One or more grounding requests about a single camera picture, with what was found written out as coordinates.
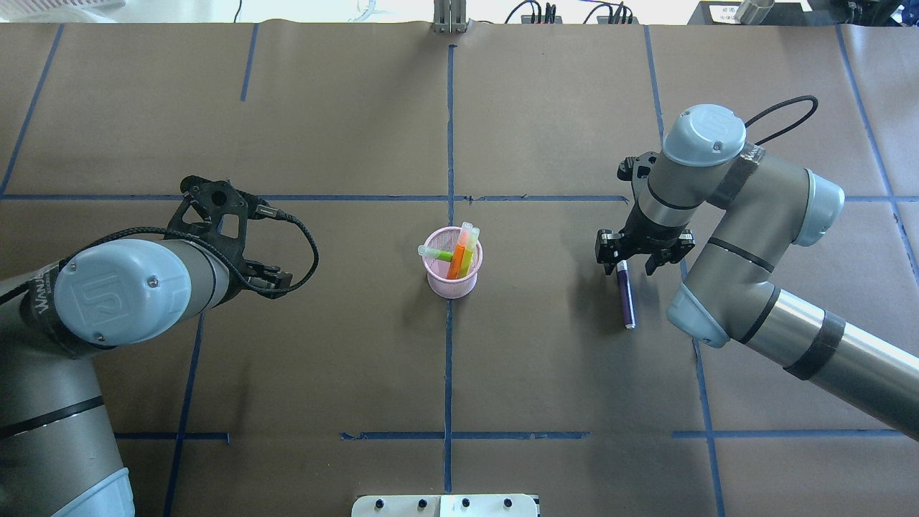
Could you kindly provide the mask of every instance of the robotic arm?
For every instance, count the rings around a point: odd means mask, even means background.
[[[695,245],[686,224],[703,202],[725,211],[680,285],[667,318],[714,348],[736,339],[856,408],[919,440],[919,358],[769,282],[789,245],[817,242],[842,211],[837,185],[746,142],[721,106],[684,111],[660,154],[626,158],[635,197],[619,232],[600,230],[607,274],[650,254],[650,275]]]
[[[117,232],[73,257],[0,281],[0,515],[134,515],[92,363],[151,339],[241,290],[278,298],[302,286],[319,254],[306,227],[226,181],[190,176],[168,228]],[[183,217],[194,210],[199,223]],[[236,215],[236,237],[221,233]],[[297,225],[313,264],[302,280],[243,257],[249,220]],[[122,239],[160,234],[152,242]]]

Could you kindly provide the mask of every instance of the mesh pen holder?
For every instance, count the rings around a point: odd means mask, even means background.
[[[436,247],[438,249],[452,250],[457,245],[460,238],[460,228],[458,226],[447,226],[431,234],[425,241],[425,246]],[[443,260],[437,260],[430,257],[421,257],[427,271],[427,284],[435,293],[455,300],[469,294],[475,287],[475,282],[479,277],[479,267],[482,265],[482,243],[475,243],[475,254],[472,256],[472,263],[469,266],[469,274],[456,280],[447,280],[447,270],[450,263]]]

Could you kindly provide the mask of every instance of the blue joint cap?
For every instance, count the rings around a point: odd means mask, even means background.
[[[146,341],[173,326],[191,298],[182,260],[154,242],[121,239],[73,257],[54,285],[61,321],[106,346]]]
[[[667,319],[700,343],[715,349],[723,347],[731,339],[705,305],[683,283],[674,301],[667,307]]]
[[[721,165],[743,150],[746,128],[733,111],[716,104],[687,109],[664,138],[664,154],[689,167]]]
[[[798,236],[791,243],[798,246],[810,246],[826,235],[826,231],[839,218],[845,204],[845,193],[839,185],[817,176],[810,169],[807,170],[807,174],[811,185],[804,223]]]

